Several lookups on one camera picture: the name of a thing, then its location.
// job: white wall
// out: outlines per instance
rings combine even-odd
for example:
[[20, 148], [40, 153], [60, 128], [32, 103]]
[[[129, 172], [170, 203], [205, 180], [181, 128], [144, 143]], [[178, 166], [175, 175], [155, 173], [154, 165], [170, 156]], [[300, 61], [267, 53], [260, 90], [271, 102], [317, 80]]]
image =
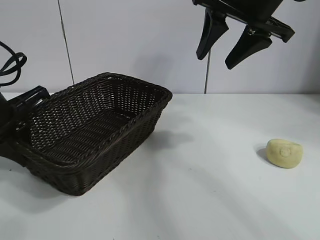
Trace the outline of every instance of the white wall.
[[274, 17], [296, 32], [228, 70], [225, 59], [244, 24], [229, 19], [229, 31], [213, 46], [208, 93], [320, 93], [320, 1], [284, 0]]
[[[19, 81], [1, 92], [25, 92], [38, 85], [55, 92], [72, 84], [56, 0], [1, 0], [0, 33], [0, 41], [28, 58]], [[0, 68], [10, 57], [0, 47]], [[14, 77], [0, 77], [0, 82]]]
[[122, 73], [203, 93], [207, 61], [196, 50], [204, 8], [191, 0], [60, 0], [76, 82]]
[[[76, 82], [116, 72], [165, 86], [175, 93], [203, 93], [207, 59], [196, 49], [204, 7], [191, 0], [60, 0]], [[225, 59], [244, 25], [228, 19], [230, 30], [213, 46], [208, 93], [320, 93], [320, 1], [285, 0], [274, 14], [296, 34], [273, 44], [233, 70]], [[3, 0], [0, 41], [28, 61], [18, 83], [2, 92], [43, 85], [55, 92], [72, 84], [57, 0]], [[0, 65], [10, 55], [0, 48]], [[10, 80], [14, 75], [1, 77]]]

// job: dark brown wicker basket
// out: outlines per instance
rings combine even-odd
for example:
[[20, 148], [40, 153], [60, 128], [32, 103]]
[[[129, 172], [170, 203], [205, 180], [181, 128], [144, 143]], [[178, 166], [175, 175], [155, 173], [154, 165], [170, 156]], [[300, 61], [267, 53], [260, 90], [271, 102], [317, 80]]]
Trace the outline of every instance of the dark brown wicker basket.
[[171, 98], [164, 87], [102, 73], [35, 106], [25, 120], [30, 140], [9, 145], [33, 175], [79, 196], [145, 141]]

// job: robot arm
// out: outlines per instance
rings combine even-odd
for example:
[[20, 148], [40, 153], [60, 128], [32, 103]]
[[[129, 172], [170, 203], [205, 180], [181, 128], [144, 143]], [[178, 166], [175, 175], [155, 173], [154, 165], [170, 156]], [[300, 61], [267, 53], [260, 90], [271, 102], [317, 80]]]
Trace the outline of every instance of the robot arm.
[[283, 0], [192, 0], [194, 5], [205, 7], [203, 32], [196, 51], [199, 60], [205, 58], [215, 42], [229, 30], [226, 18], [246, 24], [246, 27], [225, 64], [228, 69], [271, 44], [271, 35], [287, 43], [294, 30], [272, 17]]

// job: white table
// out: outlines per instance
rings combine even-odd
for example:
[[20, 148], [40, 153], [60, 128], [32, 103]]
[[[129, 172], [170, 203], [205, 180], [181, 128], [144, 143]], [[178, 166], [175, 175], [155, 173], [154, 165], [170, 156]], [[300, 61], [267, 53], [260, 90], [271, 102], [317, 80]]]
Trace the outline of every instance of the white table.
[[[303, 144], [301, 164], [268, 163], [272, 138]], [[320, 96], [176, 94], [83, 196], [0, 159], [0, 239], [319, 240], [319, 158]]]

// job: soap bar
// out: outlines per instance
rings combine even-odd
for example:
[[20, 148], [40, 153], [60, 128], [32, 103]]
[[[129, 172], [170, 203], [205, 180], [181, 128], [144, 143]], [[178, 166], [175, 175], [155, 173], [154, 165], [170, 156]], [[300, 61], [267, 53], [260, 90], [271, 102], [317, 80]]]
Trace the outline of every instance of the soap bar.
[[268, 160], [282, 168], [292, 169], [302, 160], [304, 150], [300, 144], [283, 140], [272, 139], [266, 145]]

